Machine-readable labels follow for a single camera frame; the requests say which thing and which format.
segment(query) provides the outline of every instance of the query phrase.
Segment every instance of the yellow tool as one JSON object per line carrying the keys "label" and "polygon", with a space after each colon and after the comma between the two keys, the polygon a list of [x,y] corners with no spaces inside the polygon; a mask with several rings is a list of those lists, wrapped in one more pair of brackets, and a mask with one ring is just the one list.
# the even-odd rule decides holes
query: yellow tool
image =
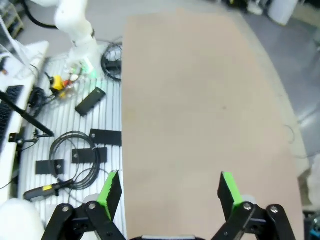
{"label": "yellow tool", "polygon": [[[50,90],[52,94],[54,95],[59,94],[59,92],[66,87],[60,75],[55,75],[52,77],[52,76],[49,76],[46,72],[45,72],[45,75],[48,77],[50,81],[50,84],[51,84]],[[65,96],[66,96],[65,92],[62,92],[61,94],[59,94],[60,98],[64,98]]]}

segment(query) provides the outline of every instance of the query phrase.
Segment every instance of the keyboard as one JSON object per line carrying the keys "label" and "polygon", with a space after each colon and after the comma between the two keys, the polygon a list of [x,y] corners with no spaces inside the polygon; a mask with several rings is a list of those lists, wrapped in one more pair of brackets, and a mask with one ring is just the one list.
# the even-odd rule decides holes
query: keyboard
{"label": "keyboard", "polygon": [[[11,102],[17,104],[23,88],[24,86],[9,86],[5,93]],[[0,103],[0,151],[3,149],[2,146],[6,138],[6,132],[10,124],[12,113],[13,110],[2,101]]]}

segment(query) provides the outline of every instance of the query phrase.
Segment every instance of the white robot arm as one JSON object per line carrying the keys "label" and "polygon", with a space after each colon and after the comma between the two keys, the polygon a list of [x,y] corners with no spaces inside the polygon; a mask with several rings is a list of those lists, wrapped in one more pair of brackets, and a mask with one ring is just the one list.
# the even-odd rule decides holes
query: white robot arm
{"label": "white robot arm", "polygon": [[95,32],[86,19],[88,0],[31,0],[43,7],[56,6],[54,16],[56,27],[69,35],[73,47],[69,52],[67,65],[89,61],[97,74],[101,73],[101,54],[95,38]]}

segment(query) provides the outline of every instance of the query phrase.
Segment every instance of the white container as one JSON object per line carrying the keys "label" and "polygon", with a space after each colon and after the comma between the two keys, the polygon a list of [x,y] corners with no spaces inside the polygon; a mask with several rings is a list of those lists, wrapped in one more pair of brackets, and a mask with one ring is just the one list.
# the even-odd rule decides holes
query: white container
{"label": "white container", "polygon": [[269,17],[277,24],[287,25],[298,0],[273,0],[268,11]]}

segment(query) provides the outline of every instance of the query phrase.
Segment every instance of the wooden board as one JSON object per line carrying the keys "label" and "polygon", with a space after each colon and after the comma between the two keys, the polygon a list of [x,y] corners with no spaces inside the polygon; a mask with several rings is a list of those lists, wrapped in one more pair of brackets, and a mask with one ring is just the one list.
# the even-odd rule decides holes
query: wooden board
{"label": "wooden board", "polygon": [[[123,41],[122,145],[128,238],[192,234],[225,222],[221,171],[260,207],[303,217],[293,157],[268,85],[227,16],[133,16]],[[249,236],[244,239],[255,239]]]}

